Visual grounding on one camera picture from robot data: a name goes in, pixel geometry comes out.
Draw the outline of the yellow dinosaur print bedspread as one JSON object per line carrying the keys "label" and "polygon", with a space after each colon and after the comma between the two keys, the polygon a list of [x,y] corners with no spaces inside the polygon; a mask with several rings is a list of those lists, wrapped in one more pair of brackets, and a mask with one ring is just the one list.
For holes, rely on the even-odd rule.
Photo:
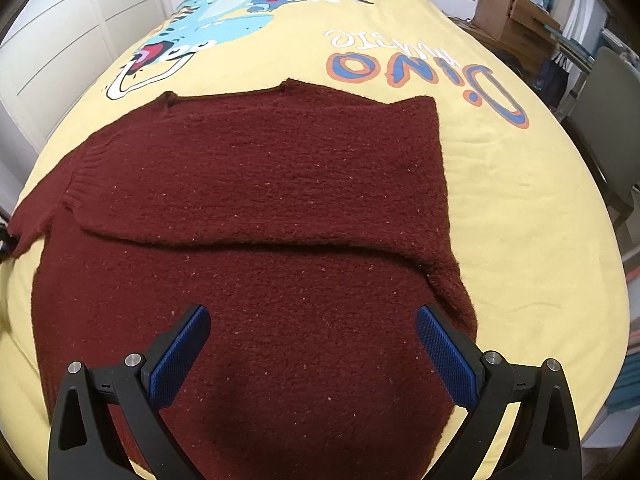
{"label": "yellow dinosaur print bedspread", "polygon": [[[184,0],[119,55],[54,129],[18,199],[93,133],[166,92],[315,84],[436,105],[450,247],[476,317],[508,360],[563,365],[587,429],[622,366],[628,296],[608,212],[550,110],[430,0]],[[35,242],[1,267],[1,433],[47,474],[50,413],[32,330]]]}

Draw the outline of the dark red knit sweater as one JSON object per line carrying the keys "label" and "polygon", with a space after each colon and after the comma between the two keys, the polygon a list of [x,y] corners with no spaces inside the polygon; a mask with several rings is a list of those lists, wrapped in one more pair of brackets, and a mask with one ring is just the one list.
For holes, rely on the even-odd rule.
{"label": "dark red knit sweater", "polygon": [[164,419],[209,479],[419,479],[452,404],[414,319],[476,317],[449,239],[436,105],[287,80],[166,92],[68,153],[10,222],[43,252],[44,402],[81,360],[212,331]]}

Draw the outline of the teal folded cushions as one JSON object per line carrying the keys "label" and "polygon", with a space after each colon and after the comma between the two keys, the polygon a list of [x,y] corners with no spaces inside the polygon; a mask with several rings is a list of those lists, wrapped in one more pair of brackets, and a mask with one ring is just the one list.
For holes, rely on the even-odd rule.
{"label": "teal folded cushions", "polygon": [[640,352],[639,331],[629,335],[628,348],[622,369],[614,387],[606,399],[605,406],[609,413],[627,411],[636,408],[640,399]]}

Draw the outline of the wooden drawer cabinet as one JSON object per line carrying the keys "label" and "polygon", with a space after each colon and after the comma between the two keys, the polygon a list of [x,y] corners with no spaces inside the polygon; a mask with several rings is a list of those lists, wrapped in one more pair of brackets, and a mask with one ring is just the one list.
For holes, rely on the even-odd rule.
{"label": "wooden drawer cabinet", "polygon": [[450,18],[485,48],[506,52],[518,60],[528,76],[535,76],[556,48],[552,32],[560,24],[529,0],[478,0],[470,20]]}

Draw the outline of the white desk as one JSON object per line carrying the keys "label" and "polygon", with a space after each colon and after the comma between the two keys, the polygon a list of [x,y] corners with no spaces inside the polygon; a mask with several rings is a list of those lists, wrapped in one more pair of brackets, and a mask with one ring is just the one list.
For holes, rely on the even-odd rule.
{"label": "white desk", "polygon": [[639,55],[608,28],[613,17],[602,0],[555,0],[554,4],[552,14],[564,27],[562,32],[554,32],[552,38],[568,79],[564,96],[551,109],[558,122],[562,122],[582,93],[601,48],[612,50],[636,72]]}

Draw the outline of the grey green chair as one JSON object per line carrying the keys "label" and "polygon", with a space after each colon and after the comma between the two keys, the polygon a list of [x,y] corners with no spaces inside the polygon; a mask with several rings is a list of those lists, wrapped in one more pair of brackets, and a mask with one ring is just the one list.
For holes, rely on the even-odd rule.
{"label": "grey green chair", "polygon": [[639,183],[639,72],[601,48],[561,126],[582,155],[619,229],[634,212]]}

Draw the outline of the dark blue bag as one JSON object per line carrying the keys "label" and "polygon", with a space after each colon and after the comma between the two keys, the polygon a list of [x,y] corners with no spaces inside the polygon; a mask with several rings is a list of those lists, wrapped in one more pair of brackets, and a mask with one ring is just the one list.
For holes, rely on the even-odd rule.
{"label": "dark blue bag", "polygon": [[563,53],[542,62],[533,89],[544,104],[557,108],[567,88],[570,60]]}

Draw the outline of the white wardrobe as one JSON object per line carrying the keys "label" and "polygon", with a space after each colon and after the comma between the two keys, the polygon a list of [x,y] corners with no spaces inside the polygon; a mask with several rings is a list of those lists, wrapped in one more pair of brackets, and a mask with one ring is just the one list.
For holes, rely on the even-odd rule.
{"label": "white wardrobe", "polygon": [[1,41],[1,207],[13,210],[49,136],[171,0],[28,0]]}

